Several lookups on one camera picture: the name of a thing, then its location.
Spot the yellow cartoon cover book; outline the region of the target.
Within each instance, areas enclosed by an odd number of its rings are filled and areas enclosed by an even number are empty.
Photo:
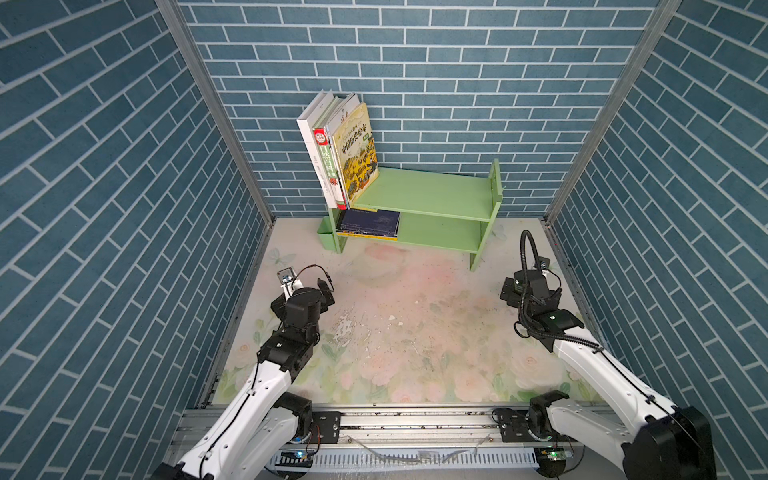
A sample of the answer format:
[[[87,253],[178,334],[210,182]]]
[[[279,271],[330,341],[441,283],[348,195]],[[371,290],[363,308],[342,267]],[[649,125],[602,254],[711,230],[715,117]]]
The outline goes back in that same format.
[[[397,236],[386,236],[386,235],[378,235],[373,233],[359,233],[359,232],[349,232],[349,231],[336,231],[335,234],[340,237],[346,237],[346,238],[363,238],[363,239],[372,239],[372,240],[384,240],[384,241],[397,241]]]

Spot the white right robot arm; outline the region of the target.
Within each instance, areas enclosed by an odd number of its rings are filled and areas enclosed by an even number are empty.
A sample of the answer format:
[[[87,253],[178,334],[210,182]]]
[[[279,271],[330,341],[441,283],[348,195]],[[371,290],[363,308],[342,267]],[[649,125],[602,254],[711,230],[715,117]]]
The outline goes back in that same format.
[[[628,479],[713,479],[712,429],[696,408],[680,407],[641,381],[559,306],[540,269],[505,279],[501,300],[518,311],[528,337],[579,374],[616,414],[610,420],[587,410],[561,390],[534,397],[526,416],[541,441],[568,437],[621,469]]]

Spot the green nature encyclopedia book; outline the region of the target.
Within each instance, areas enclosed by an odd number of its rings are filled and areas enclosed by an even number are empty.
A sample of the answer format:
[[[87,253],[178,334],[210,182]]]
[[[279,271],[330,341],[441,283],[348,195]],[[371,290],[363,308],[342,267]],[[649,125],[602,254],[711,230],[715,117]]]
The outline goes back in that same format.
[[[341,99],[332,92],[325,92],[321,103],[315,109],[316,119],[312,122],[313,139],[320,155],[328,186],[334,199],[335,207],[339,210],[347,208],[346,201],[339,184],[335,162],[330,148],[330,136],[326,131],[328,117],[335,111]]]

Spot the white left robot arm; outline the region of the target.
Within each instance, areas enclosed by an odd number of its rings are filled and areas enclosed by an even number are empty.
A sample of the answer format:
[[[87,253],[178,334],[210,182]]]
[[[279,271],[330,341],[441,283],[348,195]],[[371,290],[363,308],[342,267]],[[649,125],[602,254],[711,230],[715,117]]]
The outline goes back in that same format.
[[[176,464],[162,463],[153,479],[254,479],[286,444],[317,428],[312,402],[289,392],[321,339],[320,315],[335,303],[333,284],[302,285],[287,268],[283,293],[271,304],[280,325],[258,351],[252,373],[214,425]]]

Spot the yellow history book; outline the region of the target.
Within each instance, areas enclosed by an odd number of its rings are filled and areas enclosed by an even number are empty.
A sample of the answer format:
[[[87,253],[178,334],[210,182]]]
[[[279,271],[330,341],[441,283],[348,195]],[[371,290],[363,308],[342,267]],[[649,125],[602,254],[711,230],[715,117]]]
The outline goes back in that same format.
[[[360,105],[331,137],[342,191],[352,208],[377,179],[378,158],[367,105]]]

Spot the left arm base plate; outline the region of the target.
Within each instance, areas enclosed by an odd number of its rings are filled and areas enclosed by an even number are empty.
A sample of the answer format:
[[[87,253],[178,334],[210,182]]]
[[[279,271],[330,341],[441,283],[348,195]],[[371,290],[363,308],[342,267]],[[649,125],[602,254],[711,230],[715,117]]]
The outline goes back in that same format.
[[[340,411],[316,411],[311,421],[300,421],[296,436],[289,441],[296,445],[337,444],[341,430],[342,414]]]

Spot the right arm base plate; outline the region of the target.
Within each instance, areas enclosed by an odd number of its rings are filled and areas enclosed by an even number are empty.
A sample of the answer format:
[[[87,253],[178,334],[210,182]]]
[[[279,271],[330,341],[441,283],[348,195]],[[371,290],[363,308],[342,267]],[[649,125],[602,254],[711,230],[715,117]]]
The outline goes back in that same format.
[[[565,442],[566,436],[554,433],[533,433],[529,427],[527,412],[510,408],[494,408],[491,419],[497,425],[503,443],[539,442],[552,443]]]

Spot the dark blue book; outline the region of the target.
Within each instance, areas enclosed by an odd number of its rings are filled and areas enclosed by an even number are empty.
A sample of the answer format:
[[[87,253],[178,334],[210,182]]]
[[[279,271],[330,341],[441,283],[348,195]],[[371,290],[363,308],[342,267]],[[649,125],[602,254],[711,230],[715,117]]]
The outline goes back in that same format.
[[[396,211],[348,209],[341,212],[336,231],[398,237],[399,224],[400,213]]]

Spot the white red-lettered magazine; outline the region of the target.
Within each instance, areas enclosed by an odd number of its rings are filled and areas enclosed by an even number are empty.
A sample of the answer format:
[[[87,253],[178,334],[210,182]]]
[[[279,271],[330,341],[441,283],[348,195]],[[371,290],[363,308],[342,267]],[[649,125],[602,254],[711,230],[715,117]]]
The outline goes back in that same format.
[[[328,116],[324,130],[328,137],[332,137],[333,134],[341,127],[346,118],[360,105],[359,96],[356,93],[349,94],[342,98],[339,104],[334,108],[331,114]]]

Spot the white paperback book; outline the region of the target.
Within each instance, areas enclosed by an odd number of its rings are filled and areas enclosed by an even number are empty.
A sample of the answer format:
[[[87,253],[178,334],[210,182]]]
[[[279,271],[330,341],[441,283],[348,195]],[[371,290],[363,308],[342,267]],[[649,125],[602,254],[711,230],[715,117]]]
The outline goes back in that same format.
[[[317,175],[317,178],[320,182],[326,205],[330,209],[336,208],[337,203],[332,193],[332,189],[327,178],[325,168],[317,148],[317,144],[315,142],[313,126],[315,122],[320,119],[325,110],[331,105],[333,98],[334,95],[330,91],[319,92],[302,112],[302,114],[297,118],[299,131],[302,135],[315,174]]]

